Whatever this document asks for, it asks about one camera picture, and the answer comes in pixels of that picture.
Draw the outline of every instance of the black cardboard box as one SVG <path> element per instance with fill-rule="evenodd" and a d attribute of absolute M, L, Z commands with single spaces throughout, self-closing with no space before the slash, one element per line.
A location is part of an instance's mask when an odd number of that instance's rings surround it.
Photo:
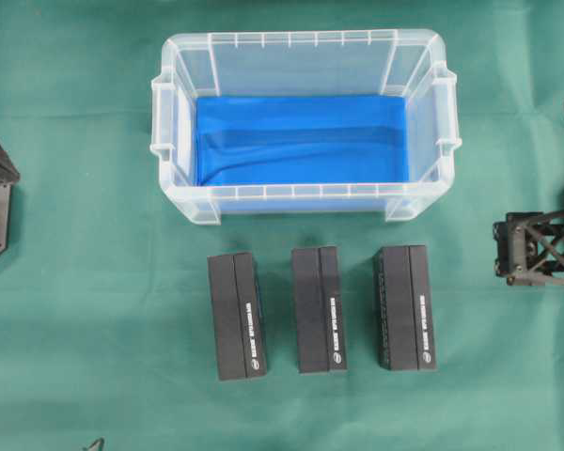
<path fill-rule="evenodd" d="M 299 371 L 346 370 L 336 247 L 292 251 Z"/>
<path fill-rule="evenodd" d="M 434 370 L 426 246 L 384 247 L 374 258 L 380 363 L 392 370 Z"/>
<path fill-rule="evenodd" d="M 209 257 L 208 262 L 219 379 L 264 376 L 267 364 L 253 256 Z"/>

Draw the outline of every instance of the clear plastic storage box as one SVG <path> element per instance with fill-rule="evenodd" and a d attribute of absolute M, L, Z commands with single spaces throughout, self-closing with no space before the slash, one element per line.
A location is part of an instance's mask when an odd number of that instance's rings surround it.
<path fill-rule="evenodd" d="M 383 211 L 415 218 L 454 179 L 460 139 L 456 75 L 430 30 L 184 34 L 168 39 L 152 81 L 159 183 L 193 223 L 226 213 Z M 364 183 L 196 186 L 196 99 L 384 95 L 405 99 L 408 179 Z"/>

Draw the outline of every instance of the black box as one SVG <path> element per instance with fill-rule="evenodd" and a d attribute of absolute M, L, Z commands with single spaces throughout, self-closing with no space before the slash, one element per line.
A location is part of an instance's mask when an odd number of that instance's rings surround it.
<path fill-rule="evenodd" d="M 436 369 L 426 246 L 384 247 L 374 267 L 381 365 L 392 370 Z"/>
<path fill-rule="evenodd" d="M 336 247 L 294 249 L 299 371 L 347 369 Z"/>
<path fill-rule="evenodd" d="M 209 257 L 211 306 L 221 381 L 267 372 L 259 291 L 250 253 Z"/>

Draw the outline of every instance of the blue cloth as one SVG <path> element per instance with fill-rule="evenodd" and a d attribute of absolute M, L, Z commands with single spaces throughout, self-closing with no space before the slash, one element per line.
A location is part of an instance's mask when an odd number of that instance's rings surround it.
<path fill-rule="evenodd" d="M 209 97 L 196 107 L 198 185 L 408 179 L 405 101 Z"/>

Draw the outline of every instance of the green tablecloth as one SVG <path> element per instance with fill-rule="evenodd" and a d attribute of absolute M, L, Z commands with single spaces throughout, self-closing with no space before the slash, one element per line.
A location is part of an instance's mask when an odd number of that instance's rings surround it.
<path fill-rule="evenodd" d="M 149 81 L 179 32 L 431 28 L 458 74 L 450 192 L 417 219 L 191 225 L 157 183 Z M 564 0 L 0 0 L 0 450 L 564 449 L 564 288 L 494 277 L 492 223 L 564 207 Z M 435 373 L 378 367 L 370 258 L 424 243 Z M 290 250 L 339 246 L 350 371 L 300 376 Z M 206 256 L 258 262 L 270 373 L 216 378 Z"/>

